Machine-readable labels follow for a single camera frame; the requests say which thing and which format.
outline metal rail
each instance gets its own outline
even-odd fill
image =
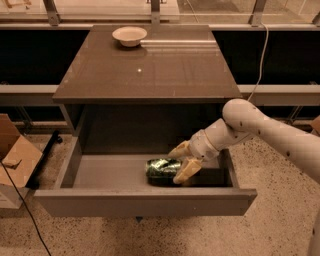
[[[58,106],[52,101],[57,85],[0,86],[0,106]],[[238,85],[248,98],[255,85]],[[320,106],[320,85],[259,85],[252,97],[256,106]]]

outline black panel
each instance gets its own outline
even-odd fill
[[[59,84],[88,31],[1,30],[0,83]]]
[[[237,84],[255,84],[263,31],[217,31],[214,36]],[[271,31],[261,84],[320,84],[320,32]]]

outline wire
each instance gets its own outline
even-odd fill
[[[46,249],[48,255],[51,256],[51,253],[50,253],[47,245],[45,244],[45,242],[44,242],[43,239],[42,239],[42,236],[41,236],[40,231],[39,231],[39,229],[38,229],[37,223],[36,223],[36,221],[35,221],[32,213],[30,212],[30,210],[29,210],[29,208],[28,208],[28,206],[27,206],[27,203],[25,202],[24,198],[21,196],[19,190],[18,190],[17,187],[16,187],[16,184],[14,184],[14,182],[13,182],[13,180],[12,180],[12,178],[11,178],[11,176],[10,176],[7,168],[6,168],[6,166],[3,164],[2,161],[0,161],[0,162],[1,162],[1,165],[2,165],[2,167],[4,168],[5,172],[7,173],[8,178],[10,179],[10,181],[11,181],[14,189],[16,190],[17,194],[19,195],[20,199],[22,200],[23,205],[26,207],[27,212],[29,213],[29,215],[30,215],[30,217],[31,217],[31,220],[32,220],[32,222],[33,222],[33,224],[34,224],[34,227],[36,228],[36,231],[37,231],[37,234],[38,234],[38,236],[39,236],[39,239],[40,239],[41,243],[43,244],[44,248]]]
[[[248,101],[251,100],[253,94],[255,93],[258,85],[260,84],[260,81],[261,81],[261,78],[262,78],[262,72],[263,72],[263,62],[264,62],[264,55],[266,53],[266,49],[267,49],[267,45],[268,45],[268,40],[269,40],[269,29],[268,27],[261,23],[262,26],[264,26],[264,28],[266,29],[266,39],[264,41],[264,46],[263,46],[263,50],[262,50],[262,54],[261,54],[261,59],[260,59],[260,66],[259,66],[259,79],[258,79],[258,82],[256,83],[256,86],[253,88],[249,98],[248,98]]]

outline black cable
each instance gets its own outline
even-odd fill
[[[31,219],[32,219],[32,222],[33,222],[33,224],[34,224],[34,227],[36,228],[36,231],[37,231],[37,233],[38,233],[38,236],[39,236],[39,239],[40,239],[41,243],[43,244],[44,248],[46,249],[48,255],[51,256],[51,253],[50,253],[47,245],[45,244],[45,242],[44,242],[43,239],[42,239],[42,236],[41,236],[40,231],[39,231],[39,229],[38,229],[37,223],[36,223],[36,221],[34,220],[34,217],[33,217],[32,213],[30,212],[30,210],[29,210],[29,208],[28,208],[28,206],[27,206],[27,203],[24,201],[24,198],[21,196],[19,190],[18,190],[17,187],[16,187],[16,184],[14,184],[14,182],[13,182],[13,180],[12,180],[12,178],[11,178],[8,170],[7,170],[7,168],[6,168],[5,165],[2,163],[2,160],[1,160],[0,162],[1,162],[1,165],[2,165],[2,167],[4,168],[5,172],[7,173],[8,178],[10,179],[12,185],[14,186],[14,189],[17,191],[17,194],[18,194],[19,197],[21,198],[23,205],[26,207],[27,212],[29,213],[29,215],[30,215],[30,217],[31,217]]]

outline cardboard flap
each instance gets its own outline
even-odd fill
[[[6,169],[18,188],[25,187],[41,156],[42,152],[20,135],[17,142],[3,159],[3,164],[8,166]],[[0,183],[12,186],[2,166],[0,166]]]
[[[315,129],[317,132],[320,132],[320,116],[318,116],[311,122],[311,127]]]
[[[4,158],[16,143],[20,133],[7,114],[0,114],[0,158]]]

